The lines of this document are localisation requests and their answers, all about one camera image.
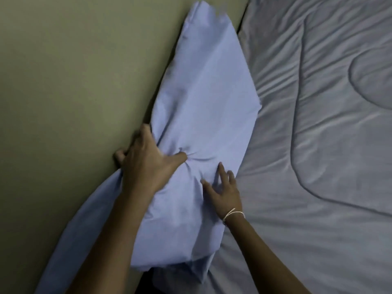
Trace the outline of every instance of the light blue fabric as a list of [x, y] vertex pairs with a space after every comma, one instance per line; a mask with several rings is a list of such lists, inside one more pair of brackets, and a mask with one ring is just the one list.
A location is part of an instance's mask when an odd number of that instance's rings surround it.
[[[139, 229], [131, 266], [184, 263], [202, 281], [224, 226], [203, 199], [200, 179], [218, 184], [222, 161], [235, 174], [260, 109], [236, 32], [227, 15], [205, 2], [193, 5], [166, 70], [151, 119], [159, 149], [188, 160], [158, 192]], [[61, 294], [71, 283], [120, 193], [115, 172], [68, 223], [36, 294]]]

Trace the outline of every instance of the left hand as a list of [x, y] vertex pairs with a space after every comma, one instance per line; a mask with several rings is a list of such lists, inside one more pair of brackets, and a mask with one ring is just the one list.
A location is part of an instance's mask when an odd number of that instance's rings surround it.
[[177, 168], [187, 160], [184, 152], [164, 155], [156, 146], [150, 126], [142, 124], [140, 136], [128, 151], [118, 150], [115, 157], [123, 169], [123, 192], [137, 201], [150, 204]]

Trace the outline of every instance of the bed sheet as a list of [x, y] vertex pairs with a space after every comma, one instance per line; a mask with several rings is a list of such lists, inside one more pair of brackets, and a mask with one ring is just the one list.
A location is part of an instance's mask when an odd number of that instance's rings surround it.
[[[251, 0], [239, 34], [263, 108], [237, 182], [248, 221], [312, 293], [392, 289], [392, 0]], [[226, 229], [204, 285], [257, 293]]]

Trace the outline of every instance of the forearm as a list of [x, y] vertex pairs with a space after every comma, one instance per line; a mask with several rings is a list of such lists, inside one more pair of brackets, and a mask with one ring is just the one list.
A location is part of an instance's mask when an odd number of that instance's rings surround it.
[[67, 294], [124, 292], [133, 245], [144, 215], [144, 211], [140, 210], [141, 205], [133, 200], [134, 196], [126, 193], [121, 193], [117, 198], [101, 234]]
[[309, 294], [241, 214], [230, 215], [226, 223], [242, 251], [259, 293]]

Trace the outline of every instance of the right hand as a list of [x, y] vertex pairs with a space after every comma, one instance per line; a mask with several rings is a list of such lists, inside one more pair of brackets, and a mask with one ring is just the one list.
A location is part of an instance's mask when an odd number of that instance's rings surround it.
[[222, 162], [218, 165], [218, 172], [222, 180], [222, 194], [215, 192], [211, 184], [201, 180], [203, 188], [211, 198], [211, 202], [220, 219], [223, 219], [233, 208], [242, 212], [242, 203], [237, 189], [236, 179], [232, 171], [225, 171]]

